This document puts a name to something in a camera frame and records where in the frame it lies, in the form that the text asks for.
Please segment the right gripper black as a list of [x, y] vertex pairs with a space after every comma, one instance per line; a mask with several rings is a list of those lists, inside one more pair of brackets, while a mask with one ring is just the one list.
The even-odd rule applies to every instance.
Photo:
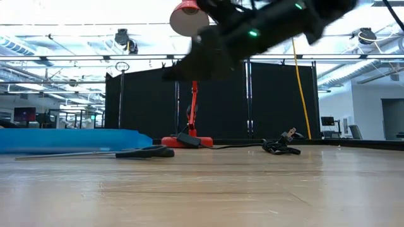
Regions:
[[242, 62], [235, 61], [225, 48], [216, 25], [204, 26], [193, 38], [188, 59], [166, 67], [163, 81], [203, 81], [224, 79], [242, 69]]

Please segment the black-handled scissors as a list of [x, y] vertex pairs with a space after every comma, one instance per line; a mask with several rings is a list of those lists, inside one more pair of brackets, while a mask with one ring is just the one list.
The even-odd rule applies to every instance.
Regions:
[[175, 151], [166, 145], [155, 145], [145, 148], [124, 149], [122, 151], [92, 151], [84, 153], [41, 154], [16, 157], [15, 160], [33, 160], [39, 158], [59, 158], [69, 156], [113, 155], [114, 158], [173, 158]]

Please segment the blue plastic supply box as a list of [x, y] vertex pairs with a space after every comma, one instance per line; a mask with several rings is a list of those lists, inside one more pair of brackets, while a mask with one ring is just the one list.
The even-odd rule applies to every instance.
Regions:
[[152, 138], [125, 129], [0, 129], [0, 154], [118, 151], [152, 144]]

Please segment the red desk lamp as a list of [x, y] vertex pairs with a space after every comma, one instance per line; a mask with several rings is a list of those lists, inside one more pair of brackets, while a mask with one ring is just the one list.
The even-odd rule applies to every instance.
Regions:
[[[208, 15], [196, 4], [196, 0], [181, 0], [170, 16], [170, 25], [173, 31], [185, 37], [192, 37], [199, 28], [209, 25]], [[198, 137], [196, 130], [196, 114], [198, 95], [198, 82], [192, 82], [192, 100], [187, 109], [187, 126], [184, 131], [174, 136], [163, 137], [162, 144], [170, 148], [207, 148], [213, 147], [211, 137]]]

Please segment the black partition screen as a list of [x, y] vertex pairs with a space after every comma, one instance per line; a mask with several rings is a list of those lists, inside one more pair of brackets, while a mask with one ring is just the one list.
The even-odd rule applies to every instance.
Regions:
[[[124, 77], [121, 128], [153, 139], [187, 124], [192, 100], [189, 81], [163, 81], [163, 69]], [[105, 126], [117, 129], [120, 78], [106, 81]], [[198, 84], [196, 130], [214, 139], [274, 139], [290, 128], [320, 137], [318, 95], [309, 66], [252, 62], [223, 80]]]

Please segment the black ceiling fixture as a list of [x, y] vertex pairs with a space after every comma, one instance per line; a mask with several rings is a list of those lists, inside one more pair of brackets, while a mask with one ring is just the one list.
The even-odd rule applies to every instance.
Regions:
[[377, 40], [377, 37], [371, 28], [361, 28], [358, 33], [358, 40], [363, 45], [370, 45]]
[[128, 35], [128, 30], [120, 28], [117, 30], [114, 38], [115, 42], [123, 47], [123, 51], [126, 51], [129, 55], [138, 54], [138, 45]]

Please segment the dark monitor with red screen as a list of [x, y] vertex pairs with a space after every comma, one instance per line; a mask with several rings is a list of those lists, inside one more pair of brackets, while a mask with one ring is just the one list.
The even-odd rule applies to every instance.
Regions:
[[15, 122], [33, 122], [36, 121], [35, 107], [15, 107], [13, 120]]

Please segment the grey door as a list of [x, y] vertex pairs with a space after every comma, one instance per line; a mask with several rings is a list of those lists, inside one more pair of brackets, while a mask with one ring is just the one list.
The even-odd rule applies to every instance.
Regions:
[[404, 99], [382, 99], [384, 136], [404, 141]]

